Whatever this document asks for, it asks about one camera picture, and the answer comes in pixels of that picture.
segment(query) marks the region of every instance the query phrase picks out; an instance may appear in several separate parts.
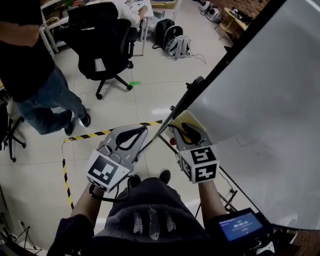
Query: black and white marker cube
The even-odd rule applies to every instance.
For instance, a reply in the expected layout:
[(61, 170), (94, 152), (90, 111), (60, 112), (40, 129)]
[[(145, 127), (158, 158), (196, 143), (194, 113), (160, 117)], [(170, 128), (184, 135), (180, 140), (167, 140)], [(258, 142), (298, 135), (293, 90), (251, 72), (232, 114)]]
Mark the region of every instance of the black and white marker cube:
[(216, 177), (220, 166), (216, 155), (215, 145), (180, 151), (180, 167), (194, 184), (211, 181)]
[(94, 150), (86, 165), (85, 173), (89, 182), (109, 193), (130, 173), (130, 170)]

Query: brick wall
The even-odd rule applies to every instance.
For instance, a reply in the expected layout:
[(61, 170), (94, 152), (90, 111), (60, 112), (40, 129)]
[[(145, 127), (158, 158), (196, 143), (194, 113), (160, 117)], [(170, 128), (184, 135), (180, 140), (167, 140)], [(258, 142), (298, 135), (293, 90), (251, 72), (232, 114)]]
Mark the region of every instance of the brick wall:
[(224, 7), (235, 7), (240, 11), (245, 12), (250, 17), (255, 18), (261, 10), (266, 6), (269, 0), (210, 0), (215, 6), (222, 9)]

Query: screen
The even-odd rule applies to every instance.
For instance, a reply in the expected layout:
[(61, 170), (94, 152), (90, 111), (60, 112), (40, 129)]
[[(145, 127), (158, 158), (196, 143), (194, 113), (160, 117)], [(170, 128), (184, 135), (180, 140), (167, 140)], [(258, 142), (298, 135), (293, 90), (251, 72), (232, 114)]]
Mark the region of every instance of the screen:
[(221, 221), (219, 225), (229, 242), (263, 227), (252, 213)]

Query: white board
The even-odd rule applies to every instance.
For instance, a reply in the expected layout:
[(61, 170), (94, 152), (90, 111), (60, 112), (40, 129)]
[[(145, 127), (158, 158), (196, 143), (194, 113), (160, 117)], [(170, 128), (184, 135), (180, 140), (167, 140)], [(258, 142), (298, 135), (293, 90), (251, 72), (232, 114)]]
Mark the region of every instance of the white board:
[(320, 229), (317, 4), (285, 2), (188, 110), (270, 222)]

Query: gray backpack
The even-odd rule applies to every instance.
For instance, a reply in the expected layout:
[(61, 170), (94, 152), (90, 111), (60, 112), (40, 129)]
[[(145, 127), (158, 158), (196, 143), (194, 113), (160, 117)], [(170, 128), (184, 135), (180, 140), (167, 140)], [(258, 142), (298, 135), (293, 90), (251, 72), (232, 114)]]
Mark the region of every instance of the gray backpack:
[(191, 56), (190, 38), (183, 35), (183, 29), (180, 26), (171, 26), (163, 38), (163, 48), (170, 57), (189, 57)]

